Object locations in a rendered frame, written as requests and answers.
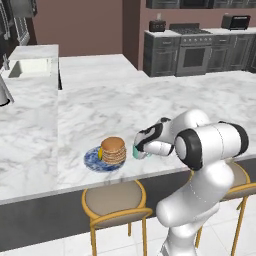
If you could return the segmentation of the stack of pancakes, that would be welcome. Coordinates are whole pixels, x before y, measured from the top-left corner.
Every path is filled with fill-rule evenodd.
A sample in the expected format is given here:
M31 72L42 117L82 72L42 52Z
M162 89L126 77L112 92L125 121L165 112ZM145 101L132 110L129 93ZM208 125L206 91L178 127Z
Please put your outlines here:
M101 143L102 160L107 164L120 164L126 159L125 142L120 137L108 137Z

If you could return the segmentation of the black toaster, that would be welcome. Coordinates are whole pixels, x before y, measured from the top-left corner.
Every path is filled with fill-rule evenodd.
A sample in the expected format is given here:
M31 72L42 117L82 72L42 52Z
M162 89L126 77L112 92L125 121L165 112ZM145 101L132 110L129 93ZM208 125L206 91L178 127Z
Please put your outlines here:
M166 22L164 20L154 20L149 22L150 32L164 32L166 27Z

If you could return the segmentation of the dark grey oven with hob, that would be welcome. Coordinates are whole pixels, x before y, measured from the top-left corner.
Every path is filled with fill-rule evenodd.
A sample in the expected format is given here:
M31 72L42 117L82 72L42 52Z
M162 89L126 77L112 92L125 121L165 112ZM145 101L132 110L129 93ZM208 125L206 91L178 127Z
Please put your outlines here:
M213 35L199 23L170 24L169 29L181 35L176 76L204 75L211 54Z

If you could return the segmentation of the yellow stool with beige seat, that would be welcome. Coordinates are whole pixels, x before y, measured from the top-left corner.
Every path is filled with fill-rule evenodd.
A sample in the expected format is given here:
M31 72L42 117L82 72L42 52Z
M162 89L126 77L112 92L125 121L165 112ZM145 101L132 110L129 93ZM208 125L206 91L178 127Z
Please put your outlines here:
M229 167L232 169L234 174L234 183L231 189L222 199L222 202L238 199L238 198L242 199L242 201L237 207L237 210L239 210L240 213L239 213L239 218L237 222L236 232L235 232L232 251L231 251L231 256L235 256L236 246L239 238L242 220L244 217L247 199L251 195L256 195L256 182L251 181L249 174L239 164L235 162L230 162Z
M143 256L147 256L146 218L153 210L146 207L146 190L138 180L85 189L82 192L83 211L90 220L92 256L97 256L96 230L127 224L128 236L132 223L142 221Z

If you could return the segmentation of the dark grey base cupboards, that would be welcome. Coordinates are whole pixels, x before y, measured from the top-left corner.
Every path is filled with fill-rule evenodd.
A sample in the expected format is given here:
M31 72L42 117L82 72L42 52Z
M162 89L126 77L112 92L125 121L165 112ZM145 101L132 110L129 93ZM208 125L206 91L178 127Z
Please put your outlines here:
M208 29L214 35L207 72L244 70L248 61L256 27L247 30Z
M144 32L143 71L149 77L176 72L181 36L173 31Z

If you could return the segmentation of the black toaster oven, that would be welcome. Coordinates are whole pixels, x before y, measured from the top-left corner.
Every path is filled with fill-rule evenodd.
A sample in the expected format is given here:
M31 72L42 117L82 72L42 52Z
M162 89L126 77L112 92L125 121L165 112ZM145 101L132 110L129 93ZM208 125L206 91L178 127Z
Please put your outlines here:
M221 27L228 30L247 30L250 19L250 15L225 14L222 18Z

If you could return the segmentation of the blue patterned plate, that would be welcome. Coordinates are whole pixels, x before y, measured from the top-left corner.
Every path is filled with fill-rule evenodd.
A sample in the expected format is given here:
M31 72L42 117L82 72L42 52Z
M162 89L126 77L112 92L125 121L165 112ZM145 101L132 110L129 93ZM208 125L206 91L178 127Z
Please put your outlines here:
M90 170L95 172L112 172L112 171L118 170L124 165L124 162L111 165L104 162L103 160L100 160L98 158L99 149L100 149L99 146L94 147L84 155L84 164Z

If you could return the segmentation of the dark grey wall cupboards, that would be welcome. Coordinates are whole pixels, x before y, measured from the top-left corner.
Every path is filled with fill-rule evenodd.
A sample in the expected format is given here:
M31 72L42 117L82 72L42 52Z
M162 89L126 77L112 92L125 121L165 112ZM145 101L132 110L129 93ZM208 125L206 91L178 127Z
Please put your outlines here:
M146 0L150 9L256 8L256 0Z

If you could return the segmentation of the teal coffee mug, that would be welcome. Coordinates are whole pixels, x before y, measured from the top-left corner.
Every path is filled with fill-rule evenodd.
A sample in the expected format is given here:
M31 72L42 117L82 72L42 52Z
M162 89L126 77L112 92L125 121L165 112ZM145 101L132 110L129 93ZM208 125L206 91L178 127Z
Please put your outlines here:
M149 157L152 154L151 144L146 143L142 144L139 143L133 146L133 157L135 159L141 160L146 157Z

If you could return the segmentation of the white sink basin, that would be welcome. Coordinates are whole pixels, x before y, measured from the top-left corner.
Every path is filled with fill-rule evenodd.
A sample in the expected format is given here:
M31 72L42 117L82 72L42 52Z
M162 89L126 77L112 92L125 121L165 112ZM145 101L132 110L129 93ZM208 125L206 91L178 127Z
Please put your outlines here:
M49 58L23 59L13 62L9 78L48 77L52 62Z

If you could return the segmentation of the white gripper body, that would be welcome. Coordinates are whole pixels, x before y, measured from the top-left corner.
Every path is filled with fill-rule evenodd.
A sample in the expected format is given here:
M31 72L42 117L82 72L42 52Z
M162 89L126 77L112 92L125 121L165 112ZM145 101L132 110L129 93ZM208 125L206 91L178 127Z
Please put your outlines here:
M161 142L161 141L152 141L147 143L144 146L144 151L153 154L153 155L160 155L160 156L168 156L172 153L174 146L172 144Z

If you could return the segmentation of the dark grey tall cupboard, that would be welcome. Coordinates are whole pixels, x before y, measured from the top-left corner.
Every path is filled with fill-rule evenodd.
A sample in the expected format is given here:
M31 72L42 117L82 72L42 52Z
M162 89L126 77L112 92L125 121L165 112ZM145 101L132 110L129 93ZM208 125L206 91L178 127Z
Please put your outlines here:
M21 46L27 45L30 34L26 19L36 15L36 0L0 0L0 34L3 39L10 42L14 38L14 29L18 43Z

